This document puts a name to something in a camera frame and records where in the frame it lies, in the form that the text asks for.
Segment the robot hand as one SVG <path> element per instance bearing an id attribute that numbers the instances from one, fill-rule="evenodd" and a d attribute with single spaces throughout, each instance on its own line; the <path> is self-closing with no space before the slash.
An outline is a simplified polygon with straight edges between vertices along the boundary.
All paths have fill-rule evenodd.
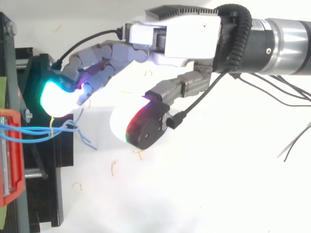
<path id="1" fill-rule="evenodd" d="M 144 96 L 129 96 L 113 111 L 113 134 L 141 150 L 149 148 L 173 127 L 170 106 L 177 98 L 196 96 L 209 87 L 212 63 L 221 30 L 217 10 L 163 5 L 127 23 L 120 41 L 108 40 L 71 54 L 59 71 L 54 64 L 40 95 L 40 105 L 52 117 L 63 117 L 82 106 L 94 93 L 132 62 L 193 70 L 163 80 Z"/>

